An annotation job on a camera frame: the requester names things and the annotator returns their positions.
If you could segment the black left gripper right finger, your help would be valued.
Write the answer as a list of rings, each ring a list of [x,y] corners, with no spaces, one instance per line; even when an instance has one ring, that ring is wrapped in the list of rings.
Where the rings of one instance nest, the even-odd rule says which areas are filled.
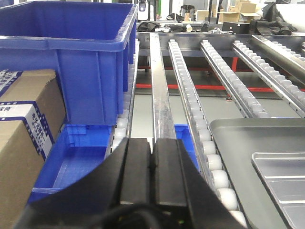
[[[202,178],[181,140],[158,139],[153,158],[155,203],[173,220],[184,221],[174,228],[243,228]]]

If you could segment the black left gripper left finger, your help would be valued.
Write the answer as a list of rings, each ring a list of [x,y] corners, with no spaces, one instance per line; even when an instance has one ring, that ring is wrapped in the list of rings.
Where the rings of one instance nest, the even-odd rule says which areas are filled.
[[[149,229],[150,146],[124,138],[92,172],[54,194],[31,202],[16,229]]]

